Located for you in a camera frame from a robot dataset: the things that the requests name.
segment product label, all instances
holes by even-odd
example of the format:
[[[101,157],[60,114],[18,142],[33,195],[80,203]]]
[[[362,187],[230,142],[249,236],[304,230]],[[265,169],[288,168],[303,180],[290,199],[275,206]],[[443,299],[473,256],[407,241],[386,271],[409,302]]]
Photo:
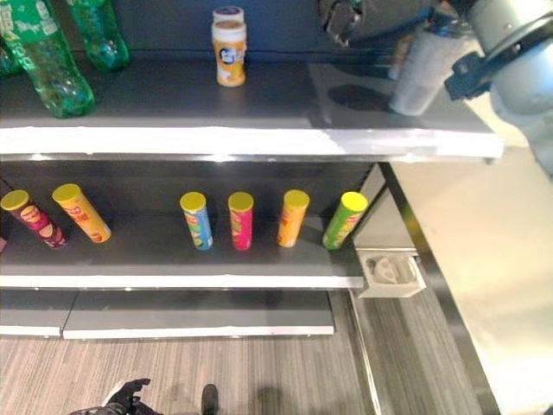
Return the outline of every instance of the product label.
[[[335,215],[325,232],[322,243],[327,249],[338,249],[346,236],[355,228],[362,214],[353,214],[346,218]]]
[[[0,0],[0,34],[5,41],[41,41],[58,29],[48,3],[41,0]]]
[[[185,211],[184,217],[187,220],[194,246],[201,250],[211,248],[213,238],[211,236],[209,219],[207,218],[207,210],[203,208],[198,212]]]
[[[214,41],[217,59],[217,81],[224,86],[238,86],[245,82],[245,41]]]
[[[111,236],[110,228],[85,198],[79,198],[73,205],[62,206],[79,227],[85,231],[92,242],[101,243]]]
[[[247,212],[231,210],[232,245],[240,251],[251,246],[251,216],[252,209]]]
[[[300,233],[304,215],[304,209],[290,209],[284,205],[283,214],[278,226],[278,245],[291,248],[296,244],[297,235]]]
[[[51,248],[60,248],[66,244],[61,229],[32,201],[27,202],[11,214]]]

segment metal shelf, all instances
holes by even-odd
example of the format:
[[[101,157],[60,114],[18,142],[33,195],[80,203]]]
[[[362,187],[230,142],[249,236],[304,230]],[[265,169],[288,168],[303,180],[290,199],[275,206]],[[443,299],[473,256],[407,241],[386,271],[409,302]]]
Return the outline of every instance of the metal shelf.
[[[76,295],[71,291],[2,290],[0,335],[60,337]]]
[[[363,67],[251,62],[224,88],[211,61],[136,60],[120,73],[81,65],[97,97],[83,118],[48,115],[27,77],[0,85],[0,159],[499,157],[503,141],[442,94],[423,116],[387,110],[394,84]]]
[[[363,271],[348,240],[339,251],[321,244],[321,218],[306,217],[294,248],[276,243],[275,221],[254,219],[249,251],[232,248],[228,219],[212,218],[214,245],[194,249],[180,215],[116,215],[111,238],[93,244],[71,228],[69,243],[52,251],[15,224],[2,253],[0,286],[50,289],[349,289]]]
[[[331,335],[323,291],[80,292],[66,339]]]

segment bottom shelf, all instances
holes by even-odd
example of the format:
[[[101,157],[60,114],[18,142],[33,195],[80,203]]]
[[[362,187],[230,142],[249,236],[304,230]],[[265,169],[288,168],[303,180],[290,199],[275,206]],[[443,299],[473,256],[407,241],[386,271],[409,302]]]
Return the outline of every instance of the bottom shelf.
[[[130,339],[331,335],[325,291],[3,290],[0,335]]]
[[[325,291],[82,291],[66,339],[331,335]]]
[[[74,291],[0,291],[0,335],[60,337]]]

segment orange label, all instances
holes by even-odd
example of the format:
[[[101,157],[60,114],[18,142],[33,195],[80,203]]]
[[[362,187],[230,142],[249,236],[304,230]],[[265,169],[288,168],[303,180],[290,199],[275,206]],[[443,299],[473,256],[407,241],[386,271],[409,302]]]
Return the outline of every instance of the orange label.
[[[222,86],[240,86],[245,82],[245,41],[213,40],[217,59],[217,82]]]
[[[286,204],[278,227],[278,245],[291,248],[296,244],[306,209],[290,208]]]

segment red chip can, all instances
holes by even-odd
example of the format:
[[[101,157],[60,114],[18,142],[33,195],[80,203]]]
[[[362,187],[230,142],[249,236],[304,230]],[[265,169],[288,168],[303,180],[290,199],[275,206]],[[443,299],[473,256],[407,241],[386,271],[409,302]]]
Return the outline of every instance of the red chip can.
[[[29,197],[25,190],[12,190],[0,201],[2,209],[19,220],[46,245],[53,249],[66,244],[63,232]]]

